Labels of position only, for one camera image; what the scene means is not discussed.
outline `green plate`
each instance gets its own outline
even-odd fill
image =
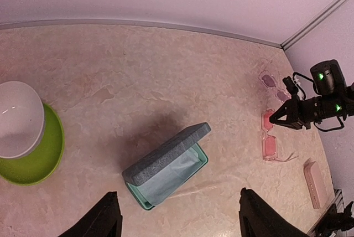
[[[0,158],[0,176],[11,183],[31,186],[48,178],[57,168],[64,152],[64,130],[56,112],[43,104],[45,130],[42,141],[28,156]]]

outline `open storage box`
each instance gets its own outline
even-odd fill
[[[207,123],[187,127],[123,171],[128,189],[143,209],[162,203],[209,161],[198,141],[210,131]]]

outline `beige surface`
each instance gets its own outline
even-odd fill
[[[242,187],[254,189],[303,231],[317,221],[303,175],[329,168],[316,130],[276,127],[280,156],[262,160],[261,112],[280,103],[259,82],[267,68],[291,74],[275,48],[213,35],[105,25],[0,32],[0,82],[20,80],[58,111],[66,150],[46,181],[19,187],[0,179],[0,236],[57,236],[107,191],[118,192],[123,237],[240,236]],[[207,121],[200,145],[209,163],[162,205],[145,212],[120,173],[182,128]]]

